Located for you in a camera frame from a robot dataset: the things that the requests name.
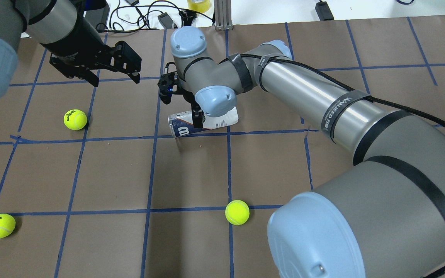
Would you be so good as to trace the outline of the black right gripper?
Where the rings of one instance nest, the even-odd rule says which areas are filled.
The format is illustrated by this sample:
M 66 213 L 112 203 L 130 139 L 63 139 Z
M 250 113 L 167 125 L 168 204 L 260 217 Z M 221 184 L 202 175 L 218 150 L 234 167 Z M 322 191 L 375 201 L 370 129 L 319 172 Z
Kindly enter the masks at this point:
M 193 127 L 197 129 L 203 128 L 203 110 L 196 102 L 193 93 L 182 86 L 177 71 L 161 74 L 158 82 L 158 94 L 161 102 L 166 105 L 171 103 L 172 95 L 182 95 L 184 100 L 191 104 Z

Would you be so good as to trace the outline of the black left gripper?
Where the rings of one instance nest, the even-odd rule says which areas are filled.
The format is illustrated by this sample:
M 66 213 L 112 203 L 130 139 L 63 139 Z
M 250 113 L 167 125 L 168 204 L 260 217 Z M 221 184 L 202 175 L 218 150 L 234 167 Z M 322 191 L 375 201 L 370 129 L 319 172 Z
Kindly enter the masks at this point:
M 93 70 L 109 70 L 129 76 L 136 84 L 141 81 L 142 58 L 125 41 L 113 47 L 104 44 L 93 27 L 74 27 L 57 42 L 49 43 L 49 63 L 67 78 L 79 78 L 94 87 L 99 77 Z

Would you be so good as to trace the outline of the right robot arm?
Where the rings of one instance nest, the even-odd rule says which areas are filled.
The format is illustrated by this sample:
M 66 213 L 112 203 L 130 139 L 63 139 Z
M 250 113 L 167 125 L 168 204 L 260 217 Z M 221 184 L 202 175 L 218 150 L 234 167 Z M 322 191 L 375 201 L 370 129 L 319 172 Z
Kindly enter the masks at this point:
M 292 60 L 279 40 L 221 62 L 196 27 L 170 38 L 165 104 L 183 95 L 196 128 L 236 112 L 256 88 L 297 112 L 311 131 L 319 176 L 270 215 L 267 240 L 281 278 L 429 278 L 445 274 L 445 122 L 380 100 Z

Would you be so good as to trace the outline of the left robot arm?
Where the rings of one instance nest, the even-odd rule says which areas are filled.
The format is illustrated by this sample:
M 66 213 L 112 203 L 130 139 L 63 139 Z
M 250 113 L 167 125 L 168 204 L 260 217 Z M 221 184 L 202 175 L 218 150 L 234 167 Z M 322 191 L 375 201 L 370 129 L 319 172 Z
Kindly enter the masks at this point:
M 0 0 L 0 98 L 18 65 L 22 33 L 51 53 L 51 65 L 67 78 L 97 87 L 94 70 L 109 70 L 140 82 L 141 57 L 124 41 L 106 45 L 85 12 L 107 6 L 104 0 Z

